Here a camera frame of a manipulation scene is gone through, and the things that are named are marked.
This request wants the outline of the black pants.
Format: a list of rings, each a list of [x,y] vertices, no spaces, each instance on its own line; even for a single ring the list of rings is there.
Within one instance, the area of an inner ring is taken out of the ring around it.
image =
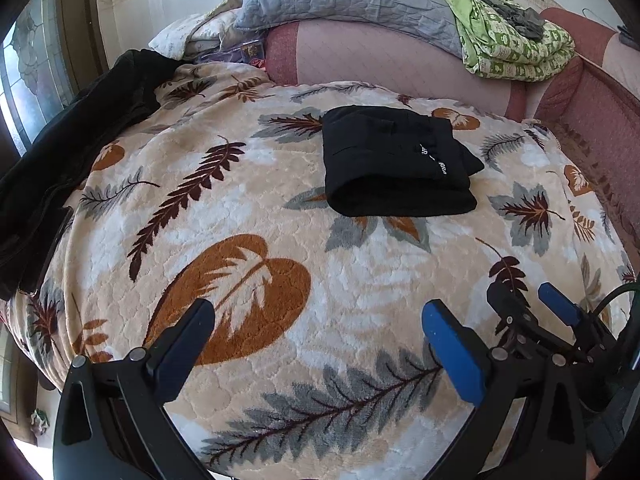
[[[324,187],[345,217],[428,218],[477,207],[471,177],[484,164],[446,118],[382,106],[341,106],[322,116]]]

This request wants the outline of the leaf pattern fleece blanket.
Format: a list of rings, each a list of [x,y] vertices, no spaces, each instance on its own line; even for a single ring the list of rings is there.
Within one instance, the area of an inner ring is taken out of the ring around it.
[[[162,106],[104,148],[36,292],[2,315],[55,385],[74,356],[150,344],[195,299],[216,327],[168,413],[211,470],[240,479],[420,479],[470,406],[431,356],[427,300],[493,341],[492,282],[541,324],[550,282],[586,310],[634,278],[559,140],[460,99],[363,82],[285,87],[260,70],[180,68]],[[343,105],[448,119],[484,162],[457,217],[346,218],[324,195],[321,122]]]

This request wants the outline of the black garment on bed edge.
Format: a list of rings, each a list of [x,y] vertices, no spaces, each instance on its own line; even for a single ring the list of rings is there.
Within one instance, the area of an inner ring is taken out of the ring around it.
[[[1,298],[32,292],[66,216],[70,193],[105,145],[160,108],[155,89],[180,62],[129,50],[41,130],[1,179]]]

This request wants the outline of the green patterned folded cloth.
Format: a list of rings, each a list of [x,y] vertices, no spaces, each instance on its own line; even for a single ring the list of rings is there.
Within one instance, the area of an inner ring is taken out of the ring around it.
[[[465,69],[487,79],[541,82],[561,73],[575,56],[570,33],[547,20],[544,38],[521,36],[480,0],[445,0],[456,20]]]

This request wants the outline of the dark grey small cloth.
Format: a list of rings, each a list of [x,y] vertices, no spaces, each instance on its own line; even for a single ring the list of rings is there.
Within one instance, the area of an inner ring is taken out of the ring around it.
[[[491,6],[521,36],[534,41],[544,38],[544,18],[533,8],[523,8],[512,0],[480,0]]]

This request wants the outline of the colourful packet near pillow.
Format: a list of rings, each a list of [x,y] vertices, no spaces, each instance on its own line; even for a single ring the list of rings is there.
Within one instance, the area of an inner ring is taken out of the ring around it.
[[[240,63],[262,70],[266,64],[264,42],[261,39],[250,40],[237,44],[230,49],[203,53],[196,58],[196,62]]]

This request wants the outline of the window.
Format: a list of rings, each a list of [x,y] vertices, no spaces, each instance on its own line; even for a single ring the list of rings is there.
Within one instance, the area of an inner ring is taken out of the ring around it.
[[[1,115],[17,154],[106,71],[96,0],[29,0],[1,46]]]

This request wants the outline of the white pillow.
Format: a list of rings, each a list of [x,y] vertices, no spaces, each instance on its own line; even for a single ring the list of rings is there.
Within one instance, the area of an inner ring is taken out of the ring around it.
[[[243,0],[224,0],[214,10],[174,21],[153,37],[148,47],[165,58],[184,60],[208,50],[231,46],[242,34],[234,29]]]

